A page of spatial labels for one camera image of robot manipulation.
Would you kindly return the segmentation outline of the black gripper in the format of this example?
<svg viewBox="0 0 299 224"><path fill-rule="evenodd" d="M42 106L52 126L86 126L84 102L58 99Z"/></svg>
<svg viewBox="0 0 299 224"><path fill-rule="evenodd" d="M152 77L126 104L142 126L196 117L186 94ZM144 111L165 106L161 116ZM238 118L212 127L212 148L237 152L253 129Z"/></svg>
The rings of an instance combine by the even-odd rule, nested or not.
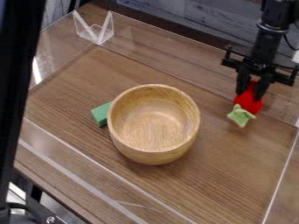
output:
<svg viewBox="0 0 299 224"><path fill-rule="evenodd" d="M264 96L270 83L286 86L295 84L299 75L299 65L281 55L276 55L273 61L266 64L250 58L250 48L242 45L226 45L221 65L236 70L237 85L236 94L246 89L250 76L258 77L253 88L253 100L258 101Z"/></svg>

